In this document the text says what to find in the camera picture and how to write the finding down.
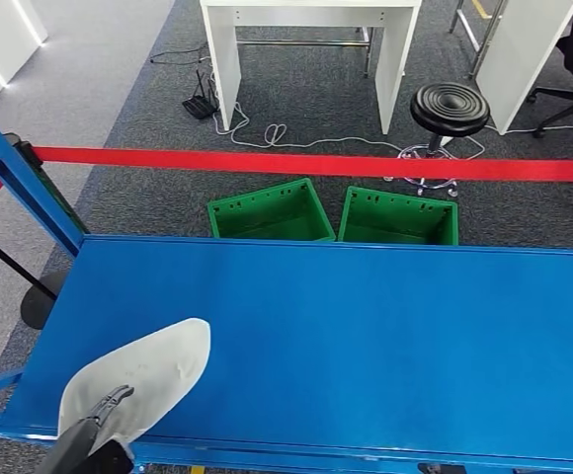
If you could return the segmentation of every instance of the blue workbench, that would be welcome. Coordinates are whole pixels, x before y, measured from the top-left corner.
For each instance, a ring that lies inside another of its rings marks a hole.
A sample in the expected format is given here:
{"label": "blue workbench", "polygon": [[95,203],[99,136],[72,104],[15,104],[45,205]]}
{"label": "blue workbench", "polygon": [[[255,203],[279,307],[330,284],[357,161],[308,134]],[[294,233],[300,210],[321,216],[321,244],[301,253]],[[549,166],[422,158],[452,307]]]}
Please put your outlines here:
{"label": "blue workbench", "polygon": [[138,454],[573,468],[573,251],[560,250],[89,236],[0,432],[55,435],[79,369],[189,317],[211,325],[209,361]]}

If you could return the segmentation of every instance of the white cloth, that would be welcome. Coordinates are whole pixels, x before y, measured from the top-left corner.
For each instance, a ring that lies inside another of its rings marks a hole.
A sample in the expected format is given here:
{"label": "white cloth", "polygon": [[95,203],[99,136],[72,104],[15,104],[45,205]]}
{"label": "white cloth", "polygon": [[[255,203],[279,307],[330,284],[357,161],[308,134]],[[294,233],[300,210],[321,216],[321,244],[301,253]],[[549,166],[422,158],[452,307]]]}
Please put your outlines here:
{"label": "white cloth", "polygon": [[120,385],[135,389],[100,430],[94,452],[111,437],[124,445],[152,428],[188,395],[209,356],[209,325],[187,319],[95,360],[72,377],[63,392],[58,435],[87,416]]}

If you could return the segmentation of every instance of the stool pole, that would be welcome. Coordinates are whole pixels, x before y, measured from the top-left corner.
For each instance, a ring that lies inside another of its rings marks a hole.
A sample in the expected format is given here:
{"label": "stool pole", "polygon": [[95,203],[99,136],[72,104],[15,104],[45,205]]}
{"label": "stool pole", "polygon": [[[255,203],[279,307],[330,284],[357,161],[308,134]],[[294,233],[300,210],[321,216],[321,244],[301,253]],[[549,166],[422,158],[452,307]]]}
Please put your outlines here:
{"label": "stool pole", "polygon": [[440,149],[440,144],[442,143],[442,137],[437,134],[433,134],[431,136],[431,139],[429,140],[429,147],[427,150],[427,157],[432,158],[433,156],[435,156],[436,153],[438,153],[438,150]]}

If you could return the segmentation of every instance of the green plastic crate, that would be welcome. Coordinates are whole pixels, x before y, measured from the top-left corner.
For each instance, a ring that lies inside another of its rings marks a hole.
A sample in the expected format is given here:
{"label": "green plastic crate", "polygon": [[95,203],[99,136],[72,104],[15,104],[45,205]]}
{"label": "green plastic crate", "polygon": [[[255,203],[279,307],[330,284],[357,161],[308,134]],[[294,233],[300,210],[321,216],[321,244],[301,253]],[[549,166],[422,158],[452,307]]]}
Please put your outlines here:
{"label": "green plastic crate", "polygon": [[337,240],[458,245],[458,205],[351,186]]}
{"label": "green plastic crate", "polygon": [[334,241],[313,183],[305,178],[207,204],[212,235],[231,239]]}

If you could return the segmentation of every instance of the white desk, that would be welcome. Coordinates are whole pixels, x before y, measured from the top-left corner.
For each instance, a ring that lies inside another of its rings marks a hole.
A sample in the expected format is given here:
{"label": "white desk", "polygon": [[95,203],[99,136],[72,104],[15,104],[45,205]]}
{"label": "white desk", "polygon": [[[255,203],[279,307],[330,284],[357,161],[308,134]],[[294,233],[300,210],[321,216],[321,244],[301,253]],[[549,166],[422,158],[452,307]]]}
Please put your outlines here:
{"label": "white desk", "polygon": [[573,0],[506,5],[476,78],[500,134],[515,119],[572,16]]}
{"label": "white desk", "polygon": [[382,27],[375,83],[384,134],[389,130],[422,0],[200,0],[225,129],[240,64],[236,27]]}

